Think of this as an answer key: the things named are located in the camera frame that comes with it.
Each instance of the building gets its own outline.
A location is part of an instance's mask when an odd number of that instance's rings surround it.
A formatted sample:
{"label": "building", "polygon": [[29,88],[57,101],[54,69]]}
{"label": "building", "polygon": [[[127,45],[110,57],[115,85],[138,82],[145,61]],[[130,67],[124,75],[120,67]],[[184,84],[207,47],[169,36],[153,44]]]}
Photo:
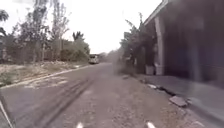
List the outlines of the building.
{"label": "building", "polygon": [[145,21],[157,37],[157,75],[224,82],[224,1],[164,0]]}

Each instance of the concrete pillar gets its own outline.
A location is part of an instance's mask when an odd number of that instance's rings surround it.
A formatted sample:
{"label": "concrete pillar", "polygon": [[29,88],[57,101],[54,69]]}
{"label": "concrete pillar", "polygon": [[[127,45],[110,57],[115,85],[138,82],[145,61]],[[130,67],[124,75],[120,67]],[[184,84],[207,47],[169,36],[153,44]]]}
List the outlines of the concrete pillar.
{"label": "concrete pillar", "polygon": [[157,62],[156,66],[156,75],[164,75],[164,25],[159,16],[155,18],[155,27],[157,34]]}

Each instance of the rock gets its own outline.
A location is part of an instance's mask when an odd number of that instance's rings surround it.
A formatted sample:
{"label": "rock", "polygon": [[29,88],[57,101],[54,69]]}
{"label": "rock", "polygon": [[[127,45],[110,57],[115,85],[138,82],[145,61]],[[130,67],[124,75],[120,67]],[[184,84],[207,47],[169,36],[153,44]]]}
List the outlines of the rock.
{"label": "rock", "polygon": [[173,104],[179,107],[186,107],[188,105],[187,102],[183,98],[178,96],[173,96],[169,100],[170,102],[172,102]]}
{"label": "rock", "polygon": [[139,80],[141,83],[146,84],[146,80],[145,79],[140,79]]}
{"label": "rock", "polygon": [[204,127],[205,127],[204,124],[198,121],[194,121],[193,123],[190,124],[190,126],[188,126],[188,128],[204,128]]}
{"label": "rock", "polygon": [[152,84],[147,84],[147,86],[149,86],[152,89],[157,89],[157,87],[155,85],[152,85]]}
{"label": "rock", "polygon": [[123,75],[122,78],[123,78],[123,79],[128,79],[129,76],[128,76],[128,75]]}
{"label": "rock", "polygon": [[81,67],[80,65],[76,65],[76,66],[75,66],[75,68],[80,68],[80,67]]}
{"label": "rock", "polygon": [[153,123],[147,122],[147,128],[156,128]]}

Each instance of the rubble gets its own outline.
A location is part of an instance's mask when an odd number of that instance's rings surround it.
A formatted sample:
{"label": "rubble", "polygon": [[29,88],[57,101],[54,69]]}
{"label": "rubble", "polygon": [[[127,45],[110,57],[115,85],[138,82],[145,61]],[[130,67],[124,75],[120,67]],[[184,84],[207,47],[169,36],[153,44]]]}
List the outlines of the rubble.
{"label": "rubble", "polygon": [[179,107],[186,107],[188,105],[188,103],[182,97],[178,96],[171,97],[169,101]]}
{"label": "rubble", "polygon": [[157,86],[153,85],[153,84],[147,84],[147,86],[149,86],[152,89],[157,89]]}
{"label": "rubble", "polygon": [[129,77],[130,77],[129,75],[123,75],[123,76],[122,76],[122,78],[123,78],[124,80],[128,79]]}

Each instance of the sidewalk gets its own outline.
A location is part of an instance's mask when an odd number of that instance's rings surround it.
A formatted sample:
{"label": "sidewalk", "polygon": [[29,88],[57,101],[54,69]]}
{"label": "sidewalk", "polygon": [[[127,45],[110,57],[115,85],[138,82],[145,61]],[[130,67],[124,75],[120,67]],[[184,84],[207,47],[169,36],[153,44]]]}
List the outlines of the sidewalk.
{"label": "sidewalk", "polygon": [[174,76],[140,76],[146,83],[190,99],[190,108],[212,123],[224,126],[224,90],[212,84],[198,83]]}

